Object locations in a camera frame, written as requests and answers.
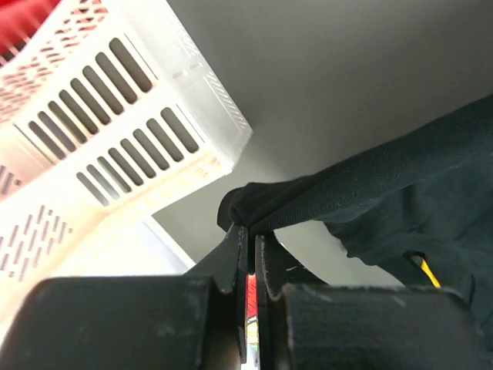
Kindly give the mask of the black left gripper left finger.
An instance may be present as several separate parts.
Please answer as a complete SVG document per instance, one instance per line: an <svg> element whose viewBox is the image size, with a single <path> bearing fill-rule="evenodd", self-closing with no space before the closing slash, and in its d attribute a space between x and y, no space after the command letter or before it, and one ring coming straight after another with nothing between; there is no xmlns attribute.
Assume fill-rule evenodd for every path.
<svg viewBox="0 0 493 370"><path fill-rule="evenodd" d="M182 275L57 277L27 295L3 369L238 369L249 236L233 225Z"/></svg>

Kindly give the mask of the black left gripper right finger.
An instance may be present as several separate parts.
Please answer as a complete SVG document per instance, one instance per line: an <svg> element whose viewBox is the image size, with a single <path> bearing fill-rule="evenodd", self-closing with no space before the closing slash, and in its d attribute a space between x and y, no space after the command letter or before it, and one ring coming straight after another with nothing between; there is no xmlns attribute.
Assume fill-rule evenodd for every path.
<svg viewBox="0 0 493 370"><path fill-rule="evenodd" d="M466 305L431 287L333 287L274 234L255 240L262 369L485 369Z"/></svg>

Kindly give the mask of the black t-shirt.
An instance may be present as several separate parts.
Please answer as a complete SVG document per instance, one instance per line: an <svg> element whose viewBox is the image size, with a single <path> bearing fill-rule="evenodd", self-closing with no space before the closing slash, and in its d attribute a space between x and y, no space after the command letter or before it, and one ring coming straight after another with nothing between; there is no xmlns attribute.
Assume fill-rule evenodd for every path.
<svg viewBox="0 0 493 370"><path fill-rule="evenodd" d="M456 290L491 343L492 98L318 173L232 190L217 213L252 235L309 220L402 284Z"/></svg>

